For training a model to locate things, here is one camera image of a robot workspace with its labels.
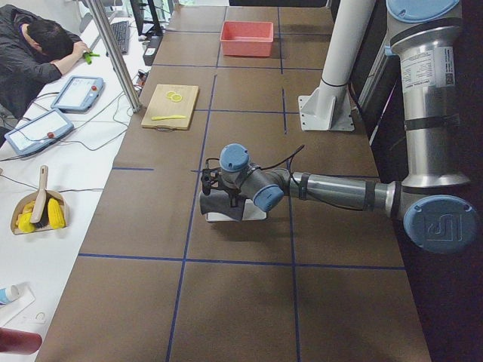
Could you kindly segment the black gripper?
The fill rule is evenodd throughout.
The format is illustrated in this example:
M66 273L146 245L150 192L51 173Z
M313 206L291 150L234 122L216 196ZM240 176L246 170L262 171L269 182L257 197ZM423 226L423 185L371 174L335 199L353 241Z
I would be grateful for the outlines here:
M221 168L204 168L201 175L202 192L209 196L212 190L224 191L229 195L230 207L238 207L238 189L229 186L222 178Z

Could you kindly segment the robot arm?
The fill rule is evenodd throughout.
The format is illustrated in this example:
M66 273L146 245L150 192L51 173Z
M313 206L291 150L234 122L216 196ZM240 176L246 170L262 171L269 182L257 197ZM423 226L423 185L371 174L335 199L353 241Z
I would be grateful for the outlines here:
M245 203L268 212L283 197L354 211L382 210L403 222L408 237L431 253L456 253L480 232L476 209L449 190L468 183L457 168L451 137L456 108L453 44L460 34L459 1L388 1L385 52L399 58L408 175L389 184L260 167L248 150L223 148L219 167L202 171L203 215L240 221Z

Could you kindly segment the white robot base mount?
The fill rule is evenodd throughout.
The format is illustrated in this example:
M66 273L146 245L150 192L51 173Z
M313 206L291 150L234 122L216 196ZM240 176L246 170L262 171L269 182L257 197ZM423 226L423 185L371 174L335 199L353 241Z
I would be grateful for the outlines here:
M353 131L348 83L376 2L340 1L319 86L298 97L303 131Z

